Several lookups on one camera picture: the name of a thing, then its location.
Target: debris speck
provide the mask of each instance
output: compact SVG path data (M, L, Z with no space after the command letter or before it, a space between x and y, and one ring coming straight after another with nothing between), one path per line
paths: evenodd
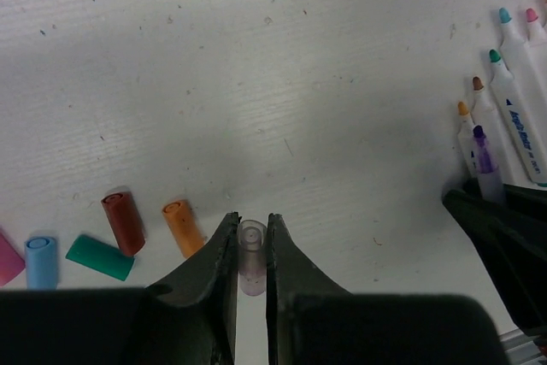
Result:
M285 141L285 145L287 146L289 153L291 153L291 157L294 157L294 154L292 154L292 150L291 150L291 147L289 146L289 143L287 142L287 139L283 138L283 141Z

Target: orange marker tip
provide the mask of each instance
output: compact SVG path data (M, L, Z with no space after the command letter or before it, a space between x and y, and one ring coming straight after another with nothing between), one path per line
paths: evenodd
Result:
M473 90L478 91L482 90L484 86L482 85L482 81L479 77L475 76L473 77Z
M459 102L458 103L458 113L460 115L468 115L469 114L468 106L464 102Z

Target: orange marker cap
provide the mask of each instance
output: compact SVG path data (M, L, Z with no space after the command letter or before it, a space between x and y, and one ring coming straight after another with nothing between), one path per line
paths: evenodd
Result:
M186 200L175 201L163 207L163 218L167 222L177 245L185 258L190 258L203 247L203 238Z

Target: green marker cap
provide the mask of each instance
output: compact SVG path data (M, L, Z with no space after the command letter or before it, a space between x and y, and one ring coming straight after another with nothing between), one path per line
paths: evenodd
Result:
M80 235L68 250L66 258L99 273L125 281L135 259L120 250L87 235Z
M502 60L502 57L494 49L490 50L490 62L497 63Z

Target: pink marker tip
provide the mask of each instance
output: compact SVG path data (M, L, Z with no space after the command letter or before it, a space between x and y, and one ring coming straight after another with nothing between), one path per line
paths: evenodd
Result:
M538 14L532 8L526 9L526 20L528 23L532 23L538 19Z

